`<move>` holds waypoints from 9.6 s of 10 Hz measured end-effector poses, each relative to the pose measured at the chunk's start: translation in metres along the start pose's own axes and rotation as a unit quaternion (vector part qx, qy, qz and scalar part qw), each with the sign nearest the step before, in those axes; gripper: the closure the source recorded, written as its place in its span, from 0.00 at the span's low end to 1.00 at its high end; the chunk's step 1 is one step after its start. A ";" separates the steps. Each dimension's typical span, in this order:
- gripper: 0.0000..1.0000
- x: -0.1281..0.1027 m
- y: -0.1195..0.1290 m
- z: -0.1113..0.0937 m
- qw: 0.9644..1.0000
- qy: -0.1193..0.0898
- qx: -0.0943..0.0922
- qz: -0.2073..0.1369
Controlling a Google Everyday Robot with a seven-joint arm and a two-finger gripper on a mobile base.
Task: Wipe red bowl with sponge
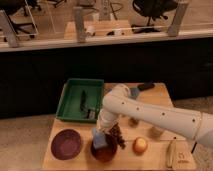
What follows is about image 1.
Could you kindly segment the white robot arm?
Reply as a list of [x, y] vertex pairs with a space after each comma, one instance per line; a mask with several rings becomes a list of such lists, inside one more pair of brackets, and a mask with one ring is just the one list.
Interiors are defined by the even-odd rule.
[[119, 115], [129, 116], [153, 124], [213, 148], [213, 115], [174, 107], [142, 103], [130, 97], [130, 88], [117, 84], [102, 100], [97, 119], [97, 130], [107, 131]]

